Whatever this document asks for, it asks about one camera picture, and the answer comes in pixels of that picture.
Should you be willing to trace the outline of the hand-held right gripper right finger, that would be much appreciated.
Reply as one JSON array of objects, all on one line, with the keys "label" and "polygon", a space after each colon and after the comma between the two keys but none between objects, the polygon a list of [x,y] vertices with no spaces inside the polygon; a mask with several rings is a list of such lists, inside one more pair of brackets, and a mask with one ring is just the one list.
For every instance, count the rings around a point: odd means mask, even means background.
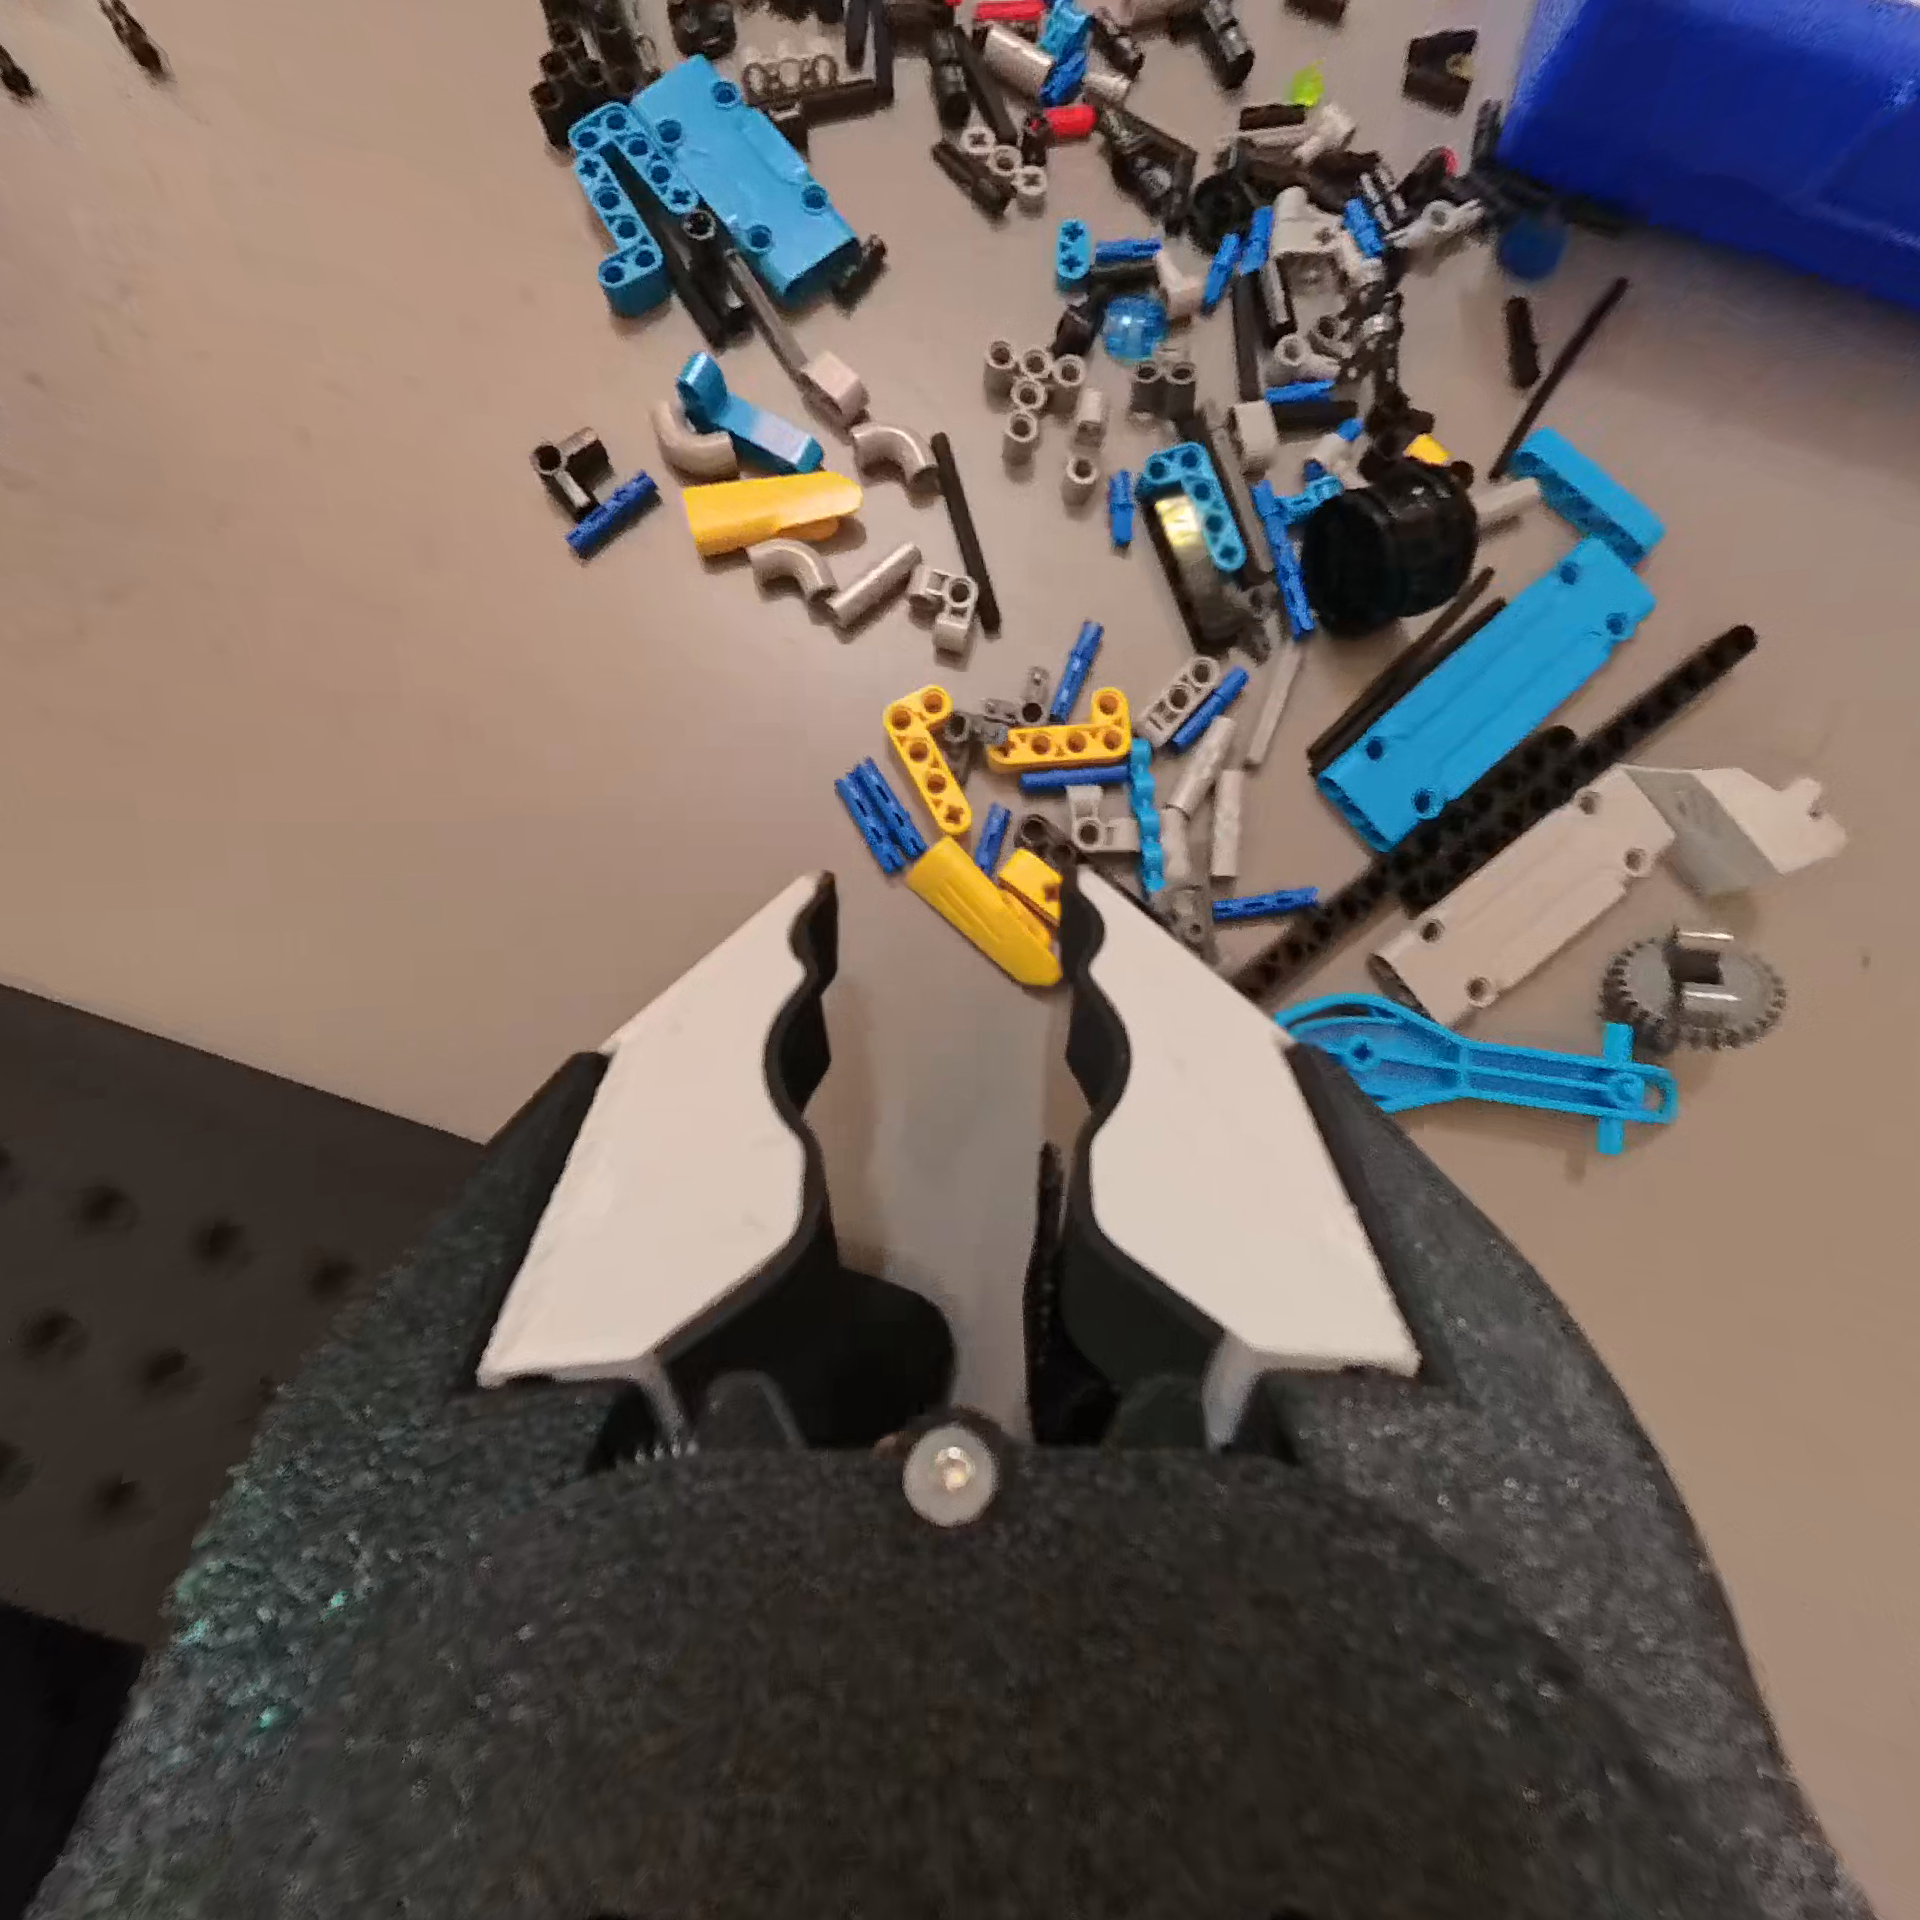
[{"label": "hand-held right gripper right finger", "polygon": [[1127,1406],[1168,1393],[1148,1429],[1235,1449],[1274,1380],[1418,1380],[1377,1207],[1325,1130],[1343,1076],[1086,869],[1063,895],[1060,962],[1086,1113],[1042,1167],[1035,1439],[1096,1447]]}]

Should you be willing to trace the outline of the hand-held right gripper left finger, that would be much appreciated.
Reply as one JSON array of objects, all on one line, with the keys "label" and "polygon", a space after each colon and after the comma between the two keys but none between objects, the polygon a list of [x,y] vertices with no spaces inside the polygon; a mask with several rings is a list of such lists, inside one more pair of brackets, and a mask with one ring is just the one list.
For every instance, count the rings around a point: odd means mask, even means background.
[{"label": "hand-held right gripper left finger", "polygon": [[481,1392],[612,1384],[663,1445],[733,1380],[815,1449],[948,1406],[943,1310],[851,1267],[807,1105],[829,1068],[836,887],[804,875],[575,1063],[586,1105],[475,1356]]}]

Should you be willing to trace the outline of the pile of building brick pieces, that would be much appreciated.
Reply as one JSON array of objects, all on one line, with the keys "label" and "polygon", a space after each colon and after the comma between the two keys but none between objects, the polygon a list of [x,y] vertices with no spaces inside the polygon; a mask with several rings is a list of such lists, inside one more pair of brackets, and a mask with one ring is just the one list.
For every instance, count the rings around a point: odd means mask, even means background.
[{"label": "pile of building brick pieces", "polygon": [[[651,41],[633,40],[628,33],[623,4],[540,4],[540,12],[548,19],[549,50],[540,57],[543,80],[529,96],[537,109],[549,146],[567,147],[571,126],[588,111],[610,102],[629,102],[617,96],[621,82],[643,80],[652,86],[659,72],[648,65]],[[702,279],[705,266],[692,253],[686,257],[673,253],[669,272],[676,286],[694,294],[707,286]],[[1467,641],[1504,607],[1505,600],[1487,600],[1473,620],[1451,633],[1449,647]],[[1239,917],[1285,919],[1294,911],[1319,903],[1311,887],[1245,900],[1212,900],[1206,895],[1212,881],[1204,875],[1188,886],[1191,877],[1173,872],[1176,864],[1173,854],[1179,852],[1173,814],[1188,803],[1176,801],[1170,792],[1163,795],[1163,808],[1156,803],[1153,752],[1160,752],[1160,757],[1174,752],[1198,757],[1204,749],[1212,757],[1213,749],[1228,749],[1233,744],[1228,738],[1233,735],[1233,708],[1245,687],[1248,673],[1241,668],[1224,669],[1220,660],[1199,653],[1188,660],[1191,669],[1183,669],[1183,679],[1176,676],[1168,686],[1168,696],[1151,712],[1148,708],[1136,712],[1120,689],[1104,687],[1087,694],[1090,710],[1086,715],[1074,715],[1072,708],[1078,700],[1074,676],[1078,673],[1086,681],[1096,653],[1096,627],[1094,623],[1083,633],[1086,645],[1075,641],[1075,653],[1068,660],[1072,672],[1063,672],[1055,687],[1057,700],[1051,708],[1043,710],[1026,701],[1011,708],[1004,724],[993,715],[975,724],[975,735],[990,749],[988,760],[1010,777],[1016,775],[1022,794],[1067,794],[1074,803],[1074,827],[1060,842],[1063,849],[1072,852],[1057,854],[1057,857],[1072,864],[1078,856],[1101,856],[1101,852],[1136,854],[1148,895],[1144,903],[1156,911],[1163,908],[1173,931],[1181,941],[1191,937],[1198,944],[1195,952],[1212,950],[1206,941],[1213,923],[1225,925]],[[1427,672],[1449,655],[1447,647],[1423,641],[1410,648],[1394,672],[1400,668]],[[938,686],[887,708],[890,738],[895,738],[906,772],[922,781],[935,826],[961,838],[968,830],[968,804],[959,775],[948,765],[948,744],[959,747],[964,717]],[[925,854],[918,827],[906,824],[906,814],[874,760],[860,762],[851,775],[834,784],[834,792],[887,875],[906,872]],[[1006,818],[1006,808],[998,808],[988,824],[980,827],[975,854],[983,862],[981,872],[1039,915],[1052,933],[1060,883],[1049,878],[1052,869],[1045,862],[1055,854],[1045,849],[1060,838],[1049,839],[1042,822],[1032,834],[1021,827],[1021,846],[1030,852],[1006,852],[1013,846],[1006,839]]]}]

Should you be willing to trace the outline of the grey desk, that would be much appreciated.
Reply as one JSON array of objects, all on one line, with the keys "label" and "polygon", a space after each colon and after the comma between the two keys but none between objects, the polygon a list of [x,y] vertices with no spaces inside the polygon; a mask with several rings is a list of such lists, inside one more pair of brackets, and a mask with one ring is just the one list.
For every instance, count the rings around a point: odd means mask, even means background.
[{"label": "grey desk", "polygon": [[[919,681],[692,557],[666,499],[572,563],[529,448],[655,462],[696,338],[619,328],[540,140],[535,4],[5,4],[5,980],[482,1138],[818,868],[843,971],[814,1107],[843,1247],[1021,1411],[1013,1274],[1074,1086],[1022,995],[829,794]],[[1587,727],[1761,647],[1657,764],[1810,775],[1833,862],[1748,900],[1788,1015],[1681,1061],[1619,1160],[1411,1126],[1585,1324],[1693,1506],[1774,1722],[1880,1916],[1916,1916],[1916,318],[1582,234],[1548,416],[1666,522]]]}]

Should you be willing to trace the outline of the light blue separator tool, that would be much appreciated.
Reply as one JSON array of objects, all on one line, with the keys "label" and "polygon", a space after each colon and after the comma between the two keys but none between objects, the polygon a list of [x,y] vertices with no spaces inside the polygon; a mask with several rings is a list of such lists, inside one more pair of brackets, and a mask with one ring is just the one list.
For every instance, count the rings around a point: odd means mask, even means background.
[{"label": "light blue separator tool", "polygon": [[1673,1075],[1639,1061],[1623,1024],[1602,1025],[1595,1053],[1478,1041],[1372,994],[1312,995],[1274,1024],[1328,1053],[1379,1113],[1454,1105],[1557,1113],[1592,1123],[1606,1156],[1623,1153],[1633,1125],[1678,1117]]}]

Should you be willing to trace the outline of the yellow curved panel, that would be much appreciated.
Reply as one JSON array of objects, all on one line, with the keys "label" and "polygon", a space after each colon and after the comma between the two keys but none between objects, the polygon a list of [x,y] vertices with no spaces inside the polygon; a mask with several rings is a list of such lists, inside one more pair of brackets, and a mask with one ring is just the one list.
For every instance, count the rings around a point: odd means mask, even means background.
[{"label": "yellow curved panel", "polygon": [[696,483],[683,489],[683,516],[703,562],[768,541],[833,541],[856,518],[864,487],[833,469]]},{"label": "yellow curved panel", "polygon": [[906,868],[904,883],[1013,985],[1049,991],[1064,980],[1043,919],[987,877],[959,844],[932,844]]}]

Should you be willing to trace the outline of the white flat panel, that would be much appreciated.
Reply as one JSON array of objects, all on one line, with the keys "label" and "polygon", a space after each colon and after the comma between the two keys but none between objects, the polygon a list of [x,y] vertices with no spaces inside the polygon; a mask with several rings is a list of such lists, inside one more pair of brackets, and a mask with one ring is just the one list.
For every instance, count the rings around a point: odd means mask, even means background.
[{"label": "white flat panel", "polygon": [[1379,991],[1459,1027],[1589,931],[1673,846],[1635,775],[1613,769],[1527,827],[1367,957]]}]

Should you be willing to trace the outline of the grey gear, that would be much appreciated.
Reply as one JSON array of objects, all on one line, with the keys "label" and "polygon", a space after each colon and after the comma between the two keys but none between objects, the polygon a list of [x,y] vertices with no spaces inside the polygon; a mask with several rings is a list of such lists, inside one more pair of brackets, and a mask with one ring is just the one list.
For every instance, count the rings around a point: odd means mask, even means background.
[{"label": "grey gear", "polygon": [[1673,927],[1623,947],[1598,990],[1602,1018],[1657,1055],[1759,1044],[1786,1003],[1785,978],[1725,930]]}]

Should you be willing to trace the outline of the long light blue panel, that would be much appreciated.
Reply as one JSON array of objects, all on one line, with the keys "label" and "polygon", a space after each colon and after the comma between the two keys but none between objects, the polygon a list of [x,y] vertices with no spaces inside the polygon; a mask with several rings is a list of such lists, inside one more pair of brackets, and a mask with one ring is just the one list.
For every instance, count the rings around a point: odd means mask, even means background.
[{"label": "long light blue panel", "polygon": [[1394,852],[1462,799],[1612,660],[1657,600],[1601,541],[1524,586],[1316,775],[1372,852]]}]

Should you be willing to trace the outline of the white angled piece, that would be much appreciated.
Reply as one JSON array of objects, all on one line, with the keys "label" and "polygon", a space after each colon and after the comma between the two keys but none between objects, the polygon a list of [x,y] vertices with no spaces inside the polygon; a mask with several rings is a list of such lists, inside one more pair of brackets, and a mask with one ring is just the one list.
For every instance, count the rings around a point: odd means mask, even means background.
[{"label": "white angled piece", "polygon": [[1847,827],[1811,777],[1773,786],[1734,765],[1673,771],[1629,764],[1623,772],[1666,822],[1666,860],[1700,900],[1759,890],[1838,857],[1848,844]]}]

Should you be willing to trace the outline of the long black beam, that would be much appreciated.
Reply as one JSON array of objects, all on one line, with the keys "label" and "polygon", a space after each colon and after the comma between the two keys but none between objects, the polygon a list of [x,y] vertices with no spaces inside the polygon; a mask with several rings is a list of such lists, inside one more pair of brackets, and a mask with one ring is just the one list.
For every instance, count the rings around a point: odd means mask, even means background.
[{"label": "long black beam", "polygon": [[1524,738],[1394,852],[1371,856],[1331,898],[1287,915],[1264,945],[1228,971],[1228,985],[1274,1006],[1386,907],[1421,917],[1557,808],[1638,757],[1757,645],[1749,625],[1734,625],[1686,653],[1595,731],[1580,738],[1567,727],[1548,727]]}]

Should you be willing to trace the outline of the black wheel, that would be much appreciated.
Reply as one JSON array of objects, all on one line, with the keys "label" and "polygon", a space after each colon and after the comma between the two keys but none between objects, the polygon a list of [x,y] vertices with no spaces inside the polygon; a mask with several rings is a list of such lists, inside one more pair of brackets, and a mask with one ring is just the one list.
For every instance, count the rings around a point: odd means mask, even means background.
[{"label": "black wheel", "polygon": [[1471,485],[1426,461],[1386,462],[1316,506],[1296,534],[1308,609],[1337,639],[1436,612],[1469,581],[1478,548]]}]

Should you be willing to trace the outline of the light blue angled liftarm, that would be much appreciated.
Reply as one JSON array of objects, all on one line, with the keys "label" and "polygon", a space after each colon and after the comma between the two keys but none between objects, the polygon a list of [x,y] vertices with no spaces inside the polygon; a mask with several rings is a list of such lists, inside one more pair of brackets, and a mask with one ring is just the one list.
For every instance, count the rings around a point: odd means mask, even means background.
[{"label": "light blue angled liftarm", "polygon": [[575,182],[610,243],[598,266],[602,297],[613,316],[640,319],[676,291],[655,227],[681,234],[698,197],[629,102],[588,111],[567,146]]}]

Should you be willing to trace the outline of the light blue curved panel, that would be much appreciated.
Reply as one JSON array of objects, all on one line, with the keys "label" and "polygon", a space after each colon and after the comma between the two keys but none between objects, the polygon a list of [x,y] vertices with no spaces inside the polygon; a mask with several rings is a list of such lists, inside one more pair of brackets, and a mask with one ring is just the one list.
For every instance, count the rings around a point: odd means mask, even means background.
[{"label": "light blue curved panel", "polygon": [[643,182],[676,217],[705,205],[782,308],[802,308],[852,266],[860,238],[804,156],[705,57],[689,57],[633,99]]}]

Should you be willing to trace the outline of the blue plastic bin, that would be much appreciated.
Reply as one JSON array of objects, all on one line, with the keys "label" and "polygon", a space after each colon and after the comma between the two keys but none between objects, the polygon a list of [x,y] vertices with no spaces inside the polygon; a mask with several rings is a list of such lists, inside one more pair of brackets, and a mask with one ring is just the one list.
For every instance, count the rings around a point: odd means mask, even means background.
[{"label": "blue plastic bin", "polygon": [[1917,308],[1917,4],[1535,4],[1516,172]]}]

